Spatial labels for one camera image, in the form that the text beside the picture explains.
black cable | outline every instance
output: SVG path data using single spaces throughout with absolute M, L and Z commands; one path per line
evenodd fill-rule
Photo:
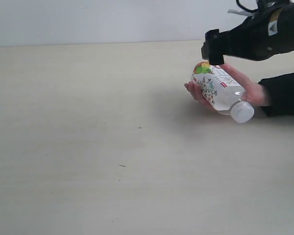
M 240 3 L 240 0 L 236 0 L 236 4 L 239 6 L 239 8 L 241 8 L 242 10 L 244 11 L 247 11 L 249 13 L 255 13 L 258 9 L 255 9 L 255 10 L 250 10 L 246 7 L 244 7 L 241 3 Z

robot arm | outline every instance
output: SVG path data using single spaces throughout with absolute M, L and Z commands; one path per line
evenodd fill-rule
M 262 61 L 294 50 L 294 3 L 257 0 L 258 9 L 249 10 L 236 2 L 250 16 L 230 31 L 208 31 L 201 48 L 203 59 L 222 65 L 224 55 Z

white bottle cap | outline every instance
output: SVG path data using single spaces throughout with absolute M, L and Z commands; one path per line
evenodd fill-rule
M 230 114 L 236 122 L 245 123 L 254 116 L 255 110 L 248 102 L 241 101 L 232 107 Z

warning sticker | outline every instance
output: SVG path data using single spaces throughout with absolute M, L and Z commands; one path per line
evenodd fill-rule
M 269 20 L 269 24 L 268 24 L 269 36 L 272 36 L 278 33 L 278 18 L 282 10 L 283 10 L 282 8 L 279 10 L 276 10 L 271 16 Z

white wall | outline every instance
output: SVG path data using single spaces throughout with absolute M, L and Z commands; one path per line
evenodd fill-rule
M 240 24 L 229 8 L 235 0 L 0 0 L 0 46 L 193 40 Z

